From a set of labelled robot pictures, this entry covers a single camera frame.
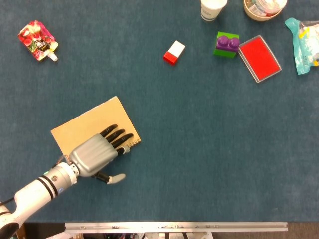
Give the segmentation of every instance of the snack package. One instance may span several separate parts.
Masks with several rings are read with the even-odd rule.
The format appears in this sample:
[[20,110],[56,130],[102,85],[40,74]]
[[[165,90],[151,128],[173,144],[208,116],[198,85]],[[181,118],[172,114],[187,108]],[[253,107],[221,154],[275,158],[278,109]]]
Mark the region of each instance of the snack package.
[[57,56],[54,54],[54,50],[58,47],[58,43],[42,22],[37,20],[31,21],[20,31],[18,38],[38,61],[46,56],[53,61],[58,60]]
[[289,18],[285,24],[293,34],[298,75],[309,72],[310,66],[319,66],[319,21]]

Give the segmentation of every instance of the cable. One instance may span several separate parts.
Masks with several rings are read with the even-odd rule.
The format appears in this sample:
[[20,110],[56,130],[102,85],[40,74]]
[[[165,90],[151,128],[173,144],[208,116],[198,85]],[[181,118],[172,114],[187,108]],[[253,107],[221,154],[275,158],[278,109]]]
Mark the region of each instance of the cable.
[[10,198],[10,199],[8,199],[8,200],[6,200],[6,201],[4,201],[4,202],[1,202],[0,203],[0,206],[3,206],[3,205],[5,205],[5,204],[7,204],[7,203],[9,203],[9,202],[11,202],[11,201],[13,201],[14,200],[14,197],[13,198]]

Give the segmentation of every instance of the robot finger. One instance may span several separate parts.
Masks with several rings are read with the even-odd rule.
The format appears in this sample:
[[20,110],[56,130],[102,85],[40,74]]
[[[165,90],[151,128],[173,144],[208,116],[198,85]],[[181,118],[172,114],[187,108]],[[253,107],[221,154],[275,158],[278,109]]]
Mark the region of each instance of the robot finger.
[[100,133],[100,135],[101,135],[102,137],[107,136],[110,132],[112,132],[114,129],[116,129],[117,126],[118,126],[117,124],[113,124],[113,125],[107,127],[105,130],[103,130],[103,131]]
[[124,143],[129,138],[132,138],[133,136],[134,135],[132,133],[125,134],[123,137],[119,138],[118,140],[115,140],[112,143],[113,148],[117,148],[118,146],[120,146],[122,143]]
[[118,131],[115,131],[113,134],[111,134],[110,136],[107,136],[105,139],[110,143],[112,142],[114,139],[116,139],[118,136],[120,136],[121,134],[123,134],[125,132],[125,129],[120,129]]

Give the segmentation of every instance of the paper cup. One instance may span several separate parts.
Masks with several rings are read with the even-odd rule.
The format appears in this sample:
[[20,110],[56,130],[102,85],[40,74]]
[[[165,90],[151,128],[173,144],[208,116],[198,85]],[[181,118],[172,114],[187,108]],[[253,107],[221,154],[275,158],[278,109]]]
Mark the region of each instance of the paper cup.
[[200,15],[205,21],[214,21],[227,4],[227,0],[200,0]]

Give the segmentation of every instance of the robotic arm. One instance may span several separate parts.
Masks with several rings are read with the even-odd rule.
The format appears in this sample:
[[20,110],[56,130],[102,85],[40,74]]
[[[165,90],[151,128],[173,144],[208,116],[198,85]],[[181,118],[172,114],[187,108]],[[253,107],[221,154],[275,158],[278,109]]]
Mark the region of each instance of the robotic arm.
[[59,160],[50,171],[19,190],[14,196],[14,213],[6,208],[5,203],[0,202],[0,239],[11,238],[32,214],[75,184],[78,176],[94,177],[107,184],[122,181],[125,174],[111,177],[99,172],[114,158],[130,151],[129,147],[120,146],[133,134],[126,134],[116,140],[125,132],[120,129],[107,136],[116,127],[114,124],[94,135],[71,152],[67,163]]

